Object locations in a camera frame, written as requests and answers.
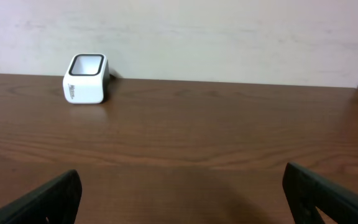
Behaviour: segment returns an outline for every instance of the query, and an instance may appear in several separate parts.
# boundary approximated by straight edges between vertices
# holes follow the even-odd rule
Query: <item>square opening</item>
[[[70,75],[97,75],[102,61],[102,55],[77,55],[69,73]]]

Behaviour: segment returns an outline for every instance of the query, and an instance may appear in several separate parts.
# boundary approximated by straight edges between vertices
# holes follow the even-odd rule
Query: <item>white container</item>
[[[78,54],[63,78],[69,103],[101,103],[110,81],[109,64],[103,54]]]

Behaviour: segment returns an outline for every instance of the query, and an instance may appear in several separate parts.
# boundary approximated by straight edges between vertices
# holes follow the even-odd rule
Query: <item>dark wood tabletop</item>
[[[76,223],[293,223],[294,161],[358,193],[358,90],[115,80],[100,105],[62,77],[0,75],[0,207],[77,169]]]

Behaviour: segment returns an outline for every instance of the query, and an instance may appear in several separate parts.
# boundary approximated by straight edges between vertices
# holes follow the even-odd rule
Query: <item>white wall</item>
[[[0,0],[0,73],[81,52],[124,78],[355,87],[358,0]]]

